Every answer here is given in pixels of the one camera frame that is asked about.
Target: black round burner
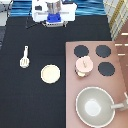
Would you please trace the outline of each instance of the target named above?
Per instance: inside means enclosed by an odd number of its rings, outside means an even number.
[[[77,56],[77,57],[84,57],[84,56],[87,56],[89,53],[89,50],[86,46],[84,45],[78,45],[75,47],[74,49],[74,54]]]
[[[106,45],[99,45],[96,48],[96,54],[102,58],[106,58],[111,54],[111,49]]]
[[[100,63],[98,70],[103,76],[112,76],[115,72],[114,66],[109,62]]]

